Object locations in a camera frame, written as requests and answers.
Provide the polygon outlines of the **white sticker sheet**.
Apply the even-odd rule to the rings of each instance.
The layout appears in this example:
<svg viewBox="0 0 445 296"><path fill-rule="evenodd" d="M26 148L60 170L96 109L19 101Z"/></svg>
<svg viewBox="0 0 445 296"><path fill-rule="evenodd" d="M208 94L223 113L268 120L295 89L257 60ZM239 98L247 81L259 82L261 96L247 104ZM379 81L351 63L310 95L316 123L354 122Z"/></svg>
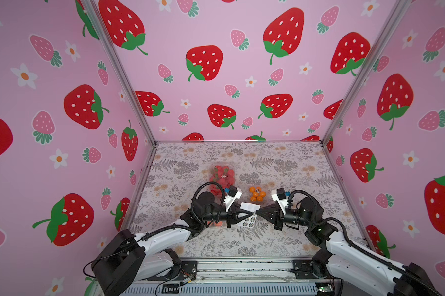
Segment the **white sticker sheet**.
<svg viewBox="0 0 445 296"><path fill-rule="evenodd" d="M256 211L259 210L261 206L254 203L242 202L240 208L247 211L247 213L240 214L241 217L245 218L238 225L242 228L254 228L257 220Z"/></svg>

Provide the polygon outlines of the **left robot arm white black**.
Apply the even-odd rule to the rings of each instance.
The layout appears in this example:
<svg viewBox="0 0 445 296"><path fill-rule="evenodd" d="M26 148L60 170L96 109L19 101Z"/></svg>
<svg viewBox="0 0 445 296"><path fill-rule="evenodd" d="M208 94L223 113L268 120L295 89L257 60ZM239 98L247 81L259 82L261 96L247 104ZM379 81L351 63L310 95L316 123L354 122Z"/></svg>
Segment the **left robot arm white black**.
<svg viewBox="0 0 445 296"><path fill-rule="evenodd" d="M91 263L104 295L119 296L136 281L176 271L181 261L171 246L195 238L213 222L224 220L231 227L252 217L253 212L236 203L240 195L240 190L231 189L217 204L211 192L196 193L174 223L148 233L120 231Z"/></svg>

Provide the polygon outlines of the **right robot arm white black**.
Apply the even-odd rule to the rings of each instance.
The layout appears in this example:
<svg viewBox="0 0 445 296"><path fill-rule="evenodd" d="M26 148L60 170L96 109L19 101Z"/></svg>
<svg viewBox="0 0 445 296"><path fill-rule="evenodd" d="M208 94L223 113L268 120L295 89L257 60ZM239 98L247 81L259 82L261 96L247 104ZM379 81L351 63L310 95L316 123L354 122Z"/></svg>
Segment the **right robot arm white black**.
<svg viewBox="0 0 445 296"><path fill-rule="evenodd" d="M320 248L312 259L316 277L332 275L372 296L440 294L420 266L392 261L351 240L345 225L336 218L324 218L320 203L306 191L276 189L272 198L274 204L256 214L276 230L305 227L305 237Z"/></svg>

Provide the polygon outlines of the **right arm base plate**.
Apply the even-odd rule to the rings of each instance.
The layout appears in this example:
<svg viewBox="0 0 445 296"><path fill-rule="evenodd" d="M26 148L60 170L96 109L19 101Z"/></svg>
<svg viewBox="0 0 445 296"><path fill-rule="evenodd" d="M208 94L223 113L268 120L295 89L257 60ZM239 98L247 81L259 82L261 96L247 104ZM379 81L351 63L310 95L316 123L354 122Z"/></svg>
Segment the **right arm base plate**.
<svg viewBox="0 0 445 296"><path fill-rule="evenodd" d="M327 260L294 260L290 273L293 273L296 279L310 280L337 280L327 269Z"/></svg>

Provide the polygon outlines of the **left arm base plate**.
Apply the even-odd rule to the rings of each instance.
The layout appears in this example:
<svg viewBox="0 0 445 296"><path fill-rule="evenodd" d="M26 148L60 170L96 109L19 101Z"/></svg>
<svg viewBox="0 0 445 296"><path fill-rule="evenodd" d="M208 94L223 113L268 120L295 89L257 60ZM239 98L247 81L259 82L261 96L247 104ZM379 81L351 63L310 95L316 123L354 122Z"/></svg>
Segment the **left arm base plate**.
<svg viewBox="0 0 445 296"><path fill-rule="evenodd" d="M184 260L182 263L171 267L161 275L150 277L148 281L185 281L194 280L197 276L198 262L194 260Z"/></svg>

